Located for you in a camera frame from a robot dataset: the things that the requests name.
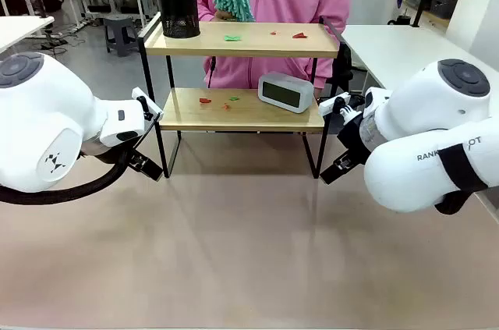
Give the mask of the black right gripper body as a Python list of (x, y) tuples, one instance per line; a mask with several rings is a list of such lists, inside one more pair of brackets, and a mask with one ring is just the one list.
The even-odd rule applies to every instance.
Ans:
[(336, 160), (336, 166), (339, 169), (353, 169), (357, 165), (364, 165), (369, 157), (369, 150), (360, 136), (363, 114), (353, 109), (341, 109), (340, 115), (344, 119), (344, 126), (338, 139), (347, 151)]

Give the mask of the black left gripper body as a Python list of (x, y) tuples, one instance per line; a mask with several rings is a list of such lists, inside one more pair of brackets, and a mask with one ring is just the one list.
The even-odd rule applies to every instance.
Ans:
[(147, 157), (136, 149), (128, 150), (128, 166), (135, 171), (142, 171), (147, 163)]

